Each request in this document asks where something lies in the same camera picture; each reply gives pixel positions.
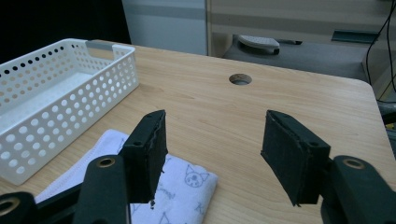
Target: basket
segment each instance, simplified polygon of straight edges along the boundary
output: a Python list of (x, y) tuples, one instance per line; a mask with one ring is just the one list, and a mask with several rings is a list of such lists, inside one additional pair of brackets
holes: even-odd
[(65, 39), (1, 64), (0, 176), (22, 184), (137, 85), (134, 48), (107, 42)]

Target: white cloth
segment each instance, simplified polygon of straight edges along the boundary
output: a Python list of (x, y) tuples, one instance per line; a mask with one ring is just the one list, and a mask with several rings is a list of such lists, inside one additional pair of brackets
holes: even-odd
[[(35, 201), (40, 203), (81, 183), (90, 161), (100, 156), (118, 154), (127, 138), (125, 133), (106, 131), (90, 151), (37, 195)], [(166, 156), (163, 171), (155, 194), (154, 209), (150, 209), (149, 203), (132, 203), (132, 222), (202, 223), (218, 177), (201, 166), (169, 154)]]

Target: cat face drawing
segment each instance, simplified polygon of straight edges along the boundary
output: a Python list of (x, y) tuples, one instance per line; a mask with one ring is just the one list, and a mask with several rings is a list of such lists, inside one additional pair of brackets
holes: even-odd
[(191, 166), (187, 166), (186, 177), (184, 178), (184, 182), (190, 187), (199, 188), (209, 177), (208, 173), (198, 174), (195, 172)]

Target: white plastic basket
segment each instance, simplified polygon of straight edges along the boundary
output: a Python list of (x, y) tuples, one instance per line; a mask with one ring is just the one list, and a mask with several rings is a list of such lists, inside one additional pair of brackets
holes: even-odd
[(105, 42), (65, 39), (1, 64), (0, 176), (22, 184), (137, 85), (134, 48)]

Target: gray floor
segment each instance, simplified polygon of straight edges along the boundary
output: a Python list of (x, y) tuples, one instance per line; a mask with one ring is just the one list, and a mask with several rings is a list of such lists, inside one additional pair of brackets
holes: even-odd
[(280, 41), (280, 53), (273, 55), (266, 49), (254, 49), (236, 38), (223, 58), (249, 63), (267, 64), (338, 77), (356, 78), (367, 82), (362, 67), (366, 48)]

